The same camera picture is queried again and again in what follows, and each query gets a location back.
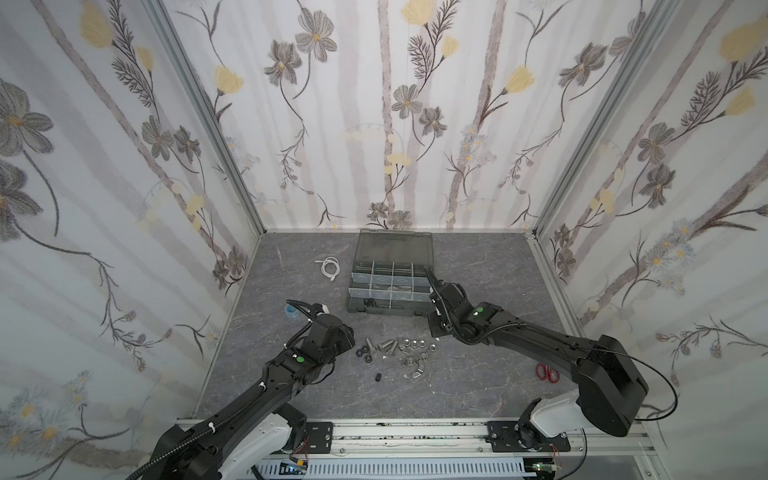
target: mounting plate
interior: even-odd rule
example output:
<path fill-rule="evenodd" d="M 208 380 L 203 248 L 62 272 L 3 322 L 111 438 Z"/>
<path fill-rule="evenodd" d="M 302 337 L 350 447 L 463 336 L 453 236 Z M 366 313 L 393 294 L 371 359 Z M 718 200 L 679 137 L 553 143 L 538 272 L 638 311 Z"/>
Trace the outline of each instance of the mounting plate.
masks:
<path fill-rule="evenodd" d="M 485 441 L 491 444 L 491 449 L 494 453 L 508 453 L 508 452 L 527 452 L 528 449 L 524 449 L 518 444 L 515 438 L 515 426 L 518 423 L 514 420 L 510 422 L 487 422 L 488 436 Z M 551 442 L 557 447 L 560 452 L 570 452 L 571 443 L 568 441 L 568 437 L 562 437 L 560 435 L 550 439 Z M 541 448 L 539 452 L 552 452 L 551 446 Z"/>
<path fill-rule="evenodd" d="M 306 423 L 306 452 L 330 453 L 333 442 L 332 422 L 307 422 Z"/>

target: flower print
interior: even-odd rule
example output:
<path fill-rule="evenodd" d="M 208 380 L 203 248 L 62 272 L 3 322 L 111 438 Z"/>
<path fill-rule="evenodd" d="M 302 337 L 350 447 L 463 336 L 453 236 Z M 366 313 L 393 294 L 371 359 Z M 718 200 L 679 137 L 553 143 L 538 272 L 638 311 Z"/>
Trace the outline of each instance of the flower print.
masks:
<path fill-rule="evenodd" d="M 313 15 L 308 8 L 302 7 L 299 25 L 307 33 L 296 34 L 296 47 L 304 53 L 314 50 L 315 58 L 320 61 L 328 60 L 326 50 L 336 51 L 336 43 L 328 38 L 333 32 L 333 22 L 330 18 L 320 10 L 316 10 Z"/>
<path fill-rule="evenodd" d="M 645 12 L 640 12 L 640 14 L 637 17 L 632 18 L 629 25 L 627 25 L 627 33 L 629 36 L 614 38 L 611 48 L 608 49 L 608 54 L 612 57 L 617 57 L 627 53 L 629 47 L 632 46 L 632 41 L 635 36 L 637 36 L 637 32 L 640 31 L 640 26 L 643 22 L 645 22 Z"/>
<path fill-rule="evenodd" d="M 400 112 L 400 118 L 408 118 L 411 113 L 415 115 L 422 110 L 422 102 L 415 100 L 418 95 L 416 88 L 415 84 L 410 87 L 400 85 L 395 90 L 393 95 L 397 102 L 392 105 L 392 109 Z"/>
<path fill-rule="evenodd" d="M 562 272 L 563 276 L 571 274 L 571 268 L 576 266 L 576 259 L 573 252 L 568 249 L 563 249 L 558 253 L 558 268 Z"/>
<path fill-rule="evenodd" d="M 243 78 L 223 65 L 216 67 L 214 80 L 221 94 L 235 94 L 243 87 Z"/>
<path fill-rule="evenodd" d="M 441 124 L 440 120 L 442 120 L 440 107 L 425 108 L 422 112 L 422 116 L 419 118 L 419 123 L 424 125 L 422 135 L 427 135 L 434 131 L 436 137 L 441 137 L 442 132 L 444 132 L 448 126 Z"/>
<path fill-rule="evenodd" d="M 192 155 L 200 155 L 200 141 L 192 140 L 190 138 L 190 132 L 186 128 L 179 125 L 179 129 L 174 134 L 176 137 L 176 145 L 182 154 L 187 154 L 187 160 L 192 163 Z"/>
<path fill-rule="evenodd" d="M 397 210 L 389 215 L 389 226 L 393 230 L 406 230 L 411 227 L 411 212 Z"/>
<path fill-rule="evenodd" d="M 17 215 L 37 215 L 43 211 L 30 196 L 22 192 L 27 174 L 21 168 L 0 159 L 0 242 L 19 238 Z"/>
<path fill-rule="evenodd" d="M 287 41 L 277 43 L 277 40 L 272 40 L 269 56 L 275 62 L 271 67 L 264 68 L 264 73 L 270 76 L 270 83 L 279 85 L 280 80 L 285 77 L 289 82 L 295 84 L 295 69 L 301 66 L 301 57 L 296 52 L 294 45 Z"/>
<path fill-rule="evenodd" d="M 158 155 L 163 155 L 163 160 L 170 158 L 168 148 L 174 146 L 174 137 L 169 131 L 160 132 L 160 124 L 155 120 L 154 115 L 150 115 L 149 121 L 141 124 L 141 137 L 152 145 L 152 157 L 157 158 Z"/>
<path fill-rule="evenodd" d="M 637 155 L 639 161 L 646 161 L 650 158 L 651 163 L 657 164 L 664 159 L 664 149 L 662 146 L 669 144 L 674 135 L 674 128 L 667 128 L 667 124 L 660 122 L 655 124 L 648 131 L 648 138 L 642 138 L 637 142 L 637 146 L 642 150 Z"/>
<path fill-rule="evenodd" d="M 377 221 L 379 217 L 386 218 L 386 213 L 389 211 L 389 208 L 384 204 L 384 202 L 378 202 L 371 203 L 371 213 L 366 215 L 369 219 L 372 221 Z"/>
<path fill-rule="evenodd" d="M 224 260 L 216 260 L 216 266 L 214 266 L 214 278 L 219 280 L 219 290 L 227 285 L 227 275 L 230 269 L 227 268 L 227 262 Z"/>
<path fill-rule="evenodd" d="M 227 265 L 233 275 L 240 275 L 241 272 L 245 271 L 245 256 L 237 248 L 237 245 L 232 246 L 232 251 L 227 258 Z"/>
<path fill-rule="evenodd" d="M 40 132 L 53 128 L 43 114 L 29 111 L 29 98 L 19 87 L 0 80 L 0 155 L 12 157 L 27 144 L 39 154 L 50 154 L 53 144 Z"/>
<path fill-rule="evenodd" d="M 221 339 L 221 327 L 218 325 L 211 324 L 208 327 L 208 334 L 205 336 L 205 346 L 212 350 L 216 348 L 216 345 L 219 343 L 219 340 Z"/>
<path fill-rule="evenodd" d="M 656 208 L 667 202 L 664 198 L 664 189 L 672 188 L 674 175 L 675 170 L 670 170 L 665 164 L 648 172 L 648 184 L 640 190 L 640 195 L 650 195 L 648 208 Z"/>
<path fill-rule="evenodd" d="M 605 45 L 593 45 L 590 42 L 579 55 L 574 57 L 576 66 L 560 70 L 560 76 L 562 77 L 559 82 L 560 86 L 565 87 L 573 80 L 576 80 L 576 83 L 583 87 L 587 83 L 590 72 L 602 68 L 605 63 L 606 49 L 607 46 Z"/>
<path fill-rule="evenodd" d="M 554 231 L 554 243 L 565 245 L 568 243 L 568 241 L 571 239 L 571 231 L 568 229 L 568 227 L 565 226 L 565 223 L 562 224 L 559 230 Z"/>

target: wall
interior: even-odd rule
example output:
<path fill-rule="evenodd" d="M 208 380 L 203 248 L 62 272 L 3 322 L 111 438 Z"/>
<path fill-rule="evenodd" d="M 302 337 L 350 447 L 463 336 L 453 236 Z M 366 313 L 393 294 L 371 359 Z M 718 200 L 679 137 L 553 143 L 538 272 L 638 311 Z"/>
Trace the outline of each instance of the wall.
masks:
<path fill-rule="evenodd" d="M 139 2 L 3 2 L 0 42 L 0 470 L 124 478 L 257 239 Z"/>
<path fill-rule="evenodd" d="M 540 240 L 589 336 L 680 391 L 646 422 L 677 479 L 764 478 L 768 8 L 682 2 Z M 642 416 L 672 402 L 644 370 Z"/>
<path fill-rule="evenodd" d="M 396 229 L 535 225 L 652 6 L 164 4 L 268 228 Z"/>

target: floor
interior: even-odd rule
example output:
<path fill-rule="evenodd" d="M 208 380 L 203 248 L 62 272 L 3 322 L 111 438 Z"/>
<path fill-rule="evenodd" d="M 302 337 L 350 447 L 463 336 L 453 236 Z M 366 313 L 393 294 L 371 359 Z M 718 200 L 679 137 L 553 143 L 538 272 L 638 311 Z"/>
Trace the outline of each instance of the floor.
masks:
<path fill-rule="evenodd" d="M 303 319 L 286 317 L 286 298 L 328 305 L 355 330 L 356 348 L 366 337 L 374 343 L 404 337 L 433 341 L 425 317 L 346 312 L 356 245 L 356 233 L 264 236 L 197 418 L 212 415 L 257 381 L 262 365 L 304 324 Z M 288 271 L 278 268 L 277 247 Z M 524 235 L 436 233 L 434 252 L 435 274 L 461 283 L 472 302 L 489 301 L 526 321 L 563 331 Z M 334 282 L 314 263 L 327 256 L 337 257 L 342 267 Z M 420 378 L 404 378 L 415 369 L 404 367 L 400 359 L 377 355 L 365 363 L 349 352 L 338 358 L 328 379 L 307 387 L 291 404 L 311 419 L 518 416 L 536 397 L 550 398 L 575 388 L 566 378 L 557 384 L 539 380 L 536 362 L 511 350 L 466 346 L 450 336 L 434 343 L 438 350 Z M 381 382 L 374 380 L 378 372 Z"/>

